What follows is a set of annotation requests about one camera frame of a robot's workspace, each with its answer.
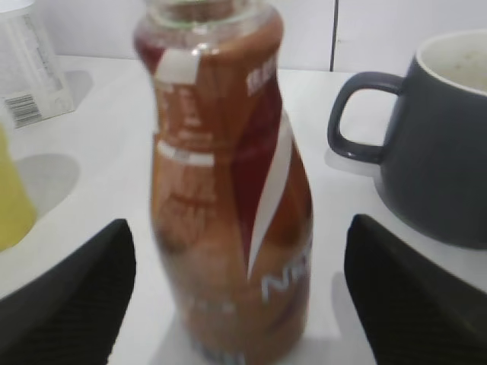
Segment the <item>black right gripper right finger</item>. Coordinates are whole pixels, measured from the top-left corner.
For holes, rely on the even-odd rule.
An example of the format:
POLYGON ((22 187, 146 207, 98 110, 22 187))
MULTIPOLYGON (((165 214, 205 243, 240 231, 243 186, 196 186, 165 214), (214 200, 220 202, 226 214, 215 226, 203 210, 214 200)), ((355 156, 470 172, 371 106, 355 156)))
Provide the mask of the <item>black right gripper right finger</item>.
POLYGON ((486 362, 486 294, 366 214, 348 229, 344 272, 378 364, 486 362))

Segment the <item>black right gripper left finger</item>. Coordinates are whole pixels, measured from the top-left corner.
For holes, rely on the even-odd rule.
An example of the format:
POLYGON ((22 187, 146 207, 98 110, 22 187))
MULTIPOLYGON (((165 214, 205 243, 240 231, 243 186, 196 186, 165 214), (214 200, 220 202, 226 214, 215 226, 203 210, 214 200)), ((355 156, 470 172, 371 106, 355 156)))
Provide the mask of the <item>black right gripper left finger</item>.
POLYGON ((116 219, 1 300, 3 364, 106 364, 132 296, 132 232, 116 219))

